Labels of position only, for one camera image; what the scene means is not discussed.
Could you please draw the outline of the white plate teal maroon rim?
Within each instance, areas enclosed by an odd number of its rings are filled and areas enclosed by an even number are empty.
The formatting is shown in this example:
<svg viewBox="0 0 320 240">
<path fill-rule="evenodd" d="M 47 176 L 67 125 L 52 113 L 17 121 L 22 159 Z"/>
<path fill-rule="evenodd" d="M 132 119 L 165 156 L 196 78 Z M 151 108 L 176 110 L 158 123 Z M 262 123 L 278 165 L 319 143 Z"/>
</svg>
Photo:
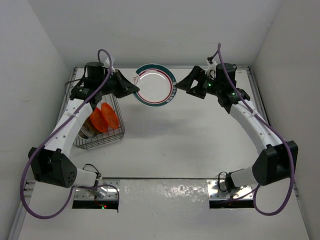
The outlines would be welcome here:
<svg viewBox="0 0 320 240">
<path fill-rule="evenodd" d="M 148 107 L 163 107 L 169 104 L 177 93 L 177 80 L 165 66 L 149 63 L 135 70 L 132 83 L 139 88 L 133 95 Z"/>
</svg>

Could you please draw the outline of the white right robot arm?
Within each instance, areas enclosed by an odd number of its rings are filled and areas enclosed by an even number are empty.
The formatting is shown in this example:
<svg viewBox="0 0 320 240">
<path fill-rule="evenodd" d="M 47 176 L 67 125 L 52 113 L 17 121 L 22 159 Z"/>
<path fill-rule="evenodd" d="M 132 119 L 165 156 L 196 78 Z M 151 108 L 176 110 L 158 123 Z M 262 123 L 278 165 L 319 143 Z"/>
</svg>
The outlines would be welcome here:
<svg viewBox="0 0 320 240">
<path fill-rule="evenodd" d="M 258 158 L 251 167 L 225 175 L 223 191 L 229 193 L 247 185 L 266 186 L 280 180 L 294 178 L 298 146 L 292 141 L 282 141 L 256 111 L 250 96 L 236 87 L 237 66 L 218 64 L 215 78 L 200 66 L 191 72 L 176 88 L 204 99 L 207 94 L 216 96 L 219 105 L 245 130 L 256 147 Z"/>
</svg>

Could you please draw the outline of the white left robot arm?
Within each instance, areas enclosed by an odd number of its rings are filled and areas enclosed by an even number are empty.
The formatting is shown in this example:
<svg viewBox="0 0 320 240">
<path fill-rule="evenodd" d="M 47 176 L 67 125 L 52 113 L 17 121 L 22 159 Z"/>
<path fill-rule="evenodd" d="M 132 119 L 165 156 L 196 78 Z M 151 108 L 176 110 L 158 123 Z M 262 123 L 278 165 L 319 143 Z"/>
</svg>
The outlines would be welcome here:
<svg viewBox="0 0 320 240">
<path fill-rule="evenodd" d="M 119 70 L 106 68 L 101 62 L 88 62 L 56 127 L 44 143 L 28 153 L 35 180 L 63 188 L 93 187 L 97 173 L 77 168 L 69 159 L 73 143 L 104 95 L 123 98 L 139 90 Z"/>
</svg>

